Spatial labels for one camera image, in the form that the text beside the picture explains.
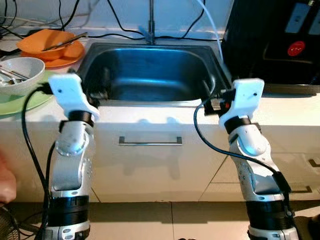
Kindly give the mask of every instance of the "red button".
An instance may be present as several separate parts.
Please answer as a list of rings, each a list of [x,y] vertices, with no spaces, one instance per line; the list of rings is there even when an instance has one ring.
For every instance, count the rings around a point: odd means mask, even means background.
[[[305,48],[306,44],[304,41],[296,41],[290,45],[287,52],[289,56],[295,57],[302,53]]]

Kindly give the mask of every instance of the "orange bowl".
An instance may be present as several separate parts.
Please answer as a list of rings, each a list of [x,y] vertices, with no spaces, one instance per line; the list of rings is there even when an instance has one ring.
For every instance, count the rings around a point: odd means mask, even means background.
[[[61,58],[67,50],[67,45],[48,51],[45,48],[65,42],[75,36],[74,33],[43,29],[19,41],[16,46],[25,53],[31,54],[43,60],[55,60]]]

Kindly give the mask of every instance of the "metal handle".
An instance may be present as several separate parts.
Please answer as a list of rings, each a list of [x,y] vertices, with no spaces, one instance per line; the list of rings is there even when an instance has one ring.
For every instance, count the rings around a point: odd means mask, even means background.
[[[305,190],[296,190],[296,191],[292,191],[292,194],[311,194],[312,193],[312,189],[310,186],[306,186]]]
[[[120,136],[119,146],[182,146],[182,137],[177,136],[176,142],[126,142],[125,137]]]
[[[309,163],[313,168],[320,168],[320,164],[317,164],[314,159],[309,159]]]

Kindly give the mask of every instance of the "stainless steel sink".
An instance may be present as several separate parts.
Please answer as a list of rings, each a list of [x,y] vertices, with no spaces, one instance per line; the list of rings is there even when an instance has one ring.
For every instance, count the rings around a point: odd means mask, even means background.
[[[194,106],[230,87],[208,46],[93,43],[78,74],[102,105]]]

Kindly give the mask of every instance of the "white countertop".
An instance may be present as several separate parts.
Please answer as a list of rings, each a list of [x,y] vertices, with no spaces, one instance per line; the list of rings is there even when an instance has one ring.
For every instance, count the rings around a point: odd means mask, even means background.
[[[10,51],[15,49],[16,37],[5,37],[0,40],[0,49]],[[97,41],[109,43],[137,43],[144,41],[132,41],[119,38],[99,39]],[[88,39],[81,40],[86,45]],[[190,40],[158,40],[158,44],[168,45],[214,45],[209,42],[194,42]],[[65,73],[68,68],[77,69],[80,62],[67,67],[52,68],[50,71]],[[174,116],[180,124],[193,124],[194,107],[147,107],[148,120],[155,124],[165,124],[169,117]],[[141,116],[146,115],[146,107],[138,106],[101,106],[99,107],[100,119],[98,123],[136,123]],[[62,109],[54,98],[47,103],[28,111],[28,122],[60,122],[65,119]],[[0,116],[0,123],[20,121],[19,115]],[[217,125],[218,116],[204,117],[203,109],[198,113],[200,124]],[[254,115],[254,121],[260,125],[270,126],[320,126],[320,94],[315,96],[290,96],[269,95],[261,99],[259,110]]]

